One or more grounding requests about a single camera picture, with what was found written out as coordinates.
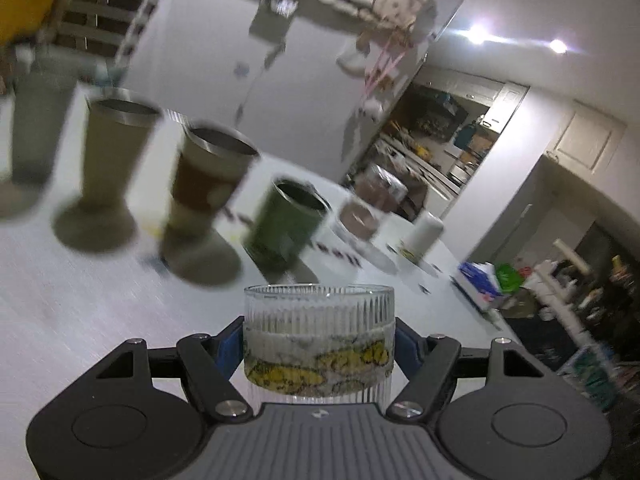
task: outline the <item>green cup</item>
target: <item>green cup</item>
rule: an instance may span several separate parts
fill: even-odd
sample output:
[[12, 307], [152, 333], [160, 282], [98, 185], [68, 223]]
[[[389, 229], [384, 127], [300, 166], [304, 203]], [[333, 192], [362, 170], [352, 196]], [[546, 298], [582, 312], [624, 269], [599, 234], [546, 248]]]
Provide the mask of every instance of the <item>green cup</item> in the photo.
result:
[[260, 206], [244, 250], [262, 269], [287, 270], [330, 210], [311, 184], [280, 178]]

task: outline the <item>ribbed glass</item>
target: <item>ribbed glass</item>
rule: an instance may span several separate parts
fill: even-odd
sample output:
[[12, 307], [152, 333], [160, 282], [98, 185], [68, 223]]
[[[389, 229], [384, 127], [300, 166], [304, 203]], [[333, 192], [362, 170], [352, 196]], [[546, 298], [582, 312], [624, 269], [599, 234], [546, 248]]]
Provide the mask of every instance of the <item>ribbed glass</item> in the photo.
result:
[[394, 290], [381, 285], [245, 289], [248, 400], [388, 404]]

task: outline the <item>circular cover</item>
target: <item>circular cover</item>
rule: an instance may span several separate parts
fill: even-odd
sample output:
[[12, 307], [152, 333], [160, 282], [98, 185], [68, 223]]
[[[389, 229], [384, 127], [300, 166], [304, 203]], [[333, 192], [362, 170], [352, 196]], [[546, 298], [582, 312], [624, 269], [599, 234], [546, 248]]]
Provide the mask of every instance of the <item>circular cover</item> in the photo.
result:
[[200, 416], [178, 397], [114, 384], [54, 399], [31, 421], [27, 449], [41, 478], [166, 478], [202, 433]]
[[438, 421], [440, 441], [473, 476], [585, 478], [609, 452], [609, 424], [587, 399], [561, 386], [487, 384], [447, 406]]

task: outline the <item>bright light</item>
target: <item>bright light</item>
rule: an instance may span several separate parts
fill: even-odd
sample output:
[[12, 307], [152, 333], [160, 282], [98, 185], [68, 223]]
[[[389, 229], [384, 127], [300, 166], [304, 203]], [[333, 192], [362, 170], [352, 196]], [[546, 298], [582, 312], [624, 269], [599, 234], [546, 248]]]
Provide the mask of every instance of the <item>bright light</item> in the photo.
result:
[[484, 30], [484, 28], [480, 27], [480, 25], [474, 25], [469, 31], [467, 31], [466, 36], [469, 38], [471, 43], [479, 45], [485, 42], [489, 37], [489, 34]]
[[566, 45], [560, 40], [553, 40], [551, 43], [549, 43], [549, 48], [556, 54], [566, 53]]

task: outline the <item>triangular cutout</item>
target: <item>triangular cutout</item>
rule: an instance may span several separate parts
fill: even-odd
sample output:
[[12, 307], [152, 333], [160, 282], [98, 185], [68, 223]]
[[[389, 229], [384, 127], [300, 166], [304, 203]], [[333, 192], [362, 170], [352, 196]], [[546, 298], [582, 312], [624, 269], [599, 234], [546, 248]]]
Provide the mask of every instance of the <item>triangular cutout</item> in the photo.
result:
[[504, 374], [507, 377], [543, 377], [544, 374], [515, 350], [504, 353]]
[[98, 375], [98, 379], [121, 379], [133, 377], [133, 352], [125, 352]]

